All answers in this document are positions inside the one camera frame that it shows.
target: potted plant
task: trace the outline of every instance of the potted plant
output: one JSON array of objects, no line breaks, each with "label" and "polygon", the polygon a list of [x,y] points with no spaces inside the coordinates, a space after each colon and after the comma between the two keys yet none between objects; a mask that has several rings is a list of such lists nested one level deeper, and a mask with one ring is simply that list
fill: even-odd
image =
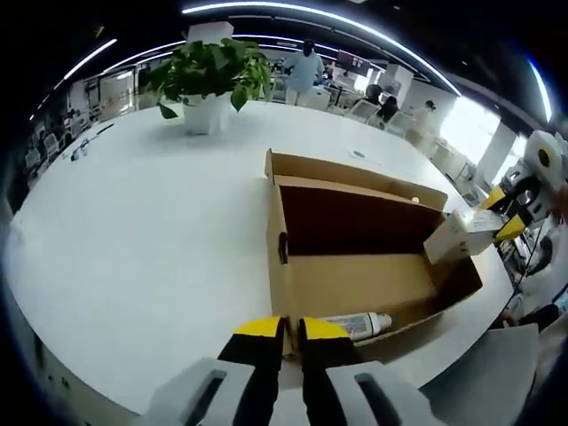
[{"label": "potted plant", "polygon": [[150,72],[149,81],[164,118],[178,115],[163,105],[163,98],[182,102],[186,127],[210,133],[225,127],[230,104],[238,112],[261,91],[267,96],[270,68],[256,43],[224,38],[221,44],[176,48],[170,60]]}]

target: open cardboard box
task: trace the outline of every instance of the open cardboard box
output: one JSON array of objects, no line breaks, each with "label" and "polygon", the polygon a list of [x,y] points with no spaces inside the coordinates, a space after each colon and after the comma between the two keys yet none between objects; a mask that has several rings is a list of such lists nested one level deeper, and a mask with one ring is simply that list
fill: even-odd
[{"label": "open cardboard box", "polygon": [[388,337],[481,288],[468,257],[432,265],[423,243],[445,220],[447,195],[368,170],[269,150],[267,227],[272,314],[300,318],[389,314]]}]

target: cardboard box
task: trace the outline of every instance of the cardboard box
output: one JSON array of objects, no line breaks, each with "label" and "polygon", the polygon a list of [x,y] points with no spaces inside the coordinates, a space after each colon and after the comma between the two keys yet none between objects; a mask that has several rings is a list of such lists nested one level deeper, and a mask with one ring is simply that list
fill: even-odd
[{"label": "cardboard box", "polygon": [[428,260],[437,264],[478,255],[493,244],[505,223],[490,210],[455,211],[424,242]]},{"label": "cardboard box", "polygon": [[472,261],[432,265],[423,243],[445,220],[447,196],[368,170],[269,151],[267,227],[272,313],[387,313],[387,337],[431,319],[481,288]]}]

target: desk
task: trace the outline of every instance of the desk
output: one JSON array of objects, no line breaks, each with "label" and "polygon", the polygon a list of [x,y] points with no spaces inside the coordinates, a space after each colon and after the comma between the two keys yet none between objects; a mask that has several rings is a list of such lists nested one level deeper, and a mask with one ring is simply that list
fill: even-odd
[{"label": "desk", "polygon": [[[182,120],[127,114],[87,157],[60,156],[15,216],[4,254],[16,302],[49,350],[135,413],[195,360],[216,357],[240,324],[271,314],[269,147],[437,188],[447,211],[467,207],[406,141],[348,118],[249,102],[225,134],[192,138]],[[475,295],[383,342],[381,360],[416,386],[469,349],[511,296],[494,248],[474,261],[484,284]],[[300,390],[282,393],[301,401]]]}]

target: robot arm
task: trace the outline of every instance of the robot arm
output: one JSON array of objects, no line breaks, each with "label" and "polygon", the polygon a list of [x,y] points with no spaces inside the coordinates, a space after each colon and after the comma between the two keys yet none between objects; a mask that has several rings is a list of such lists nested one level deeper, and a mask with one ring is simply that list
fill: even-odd
[{"label": "robot arm", "polygon": [[[217,359],[201,359],[159,388],[137,426],[269,426],[286,321],[250,321],[231,337]],[[364,362],[349,334],[336,324],[302,318],[304,406],[313,425],[445,426],[430,402],[378,361]]]},{"label": "robot arm", "polygon": [[496,240],[509,240],[543,220],[555,207],[556,195],[568,182],[568,143],[536,130],[526,142],[525,156],[505,173],[482,204],[509,221]]}]

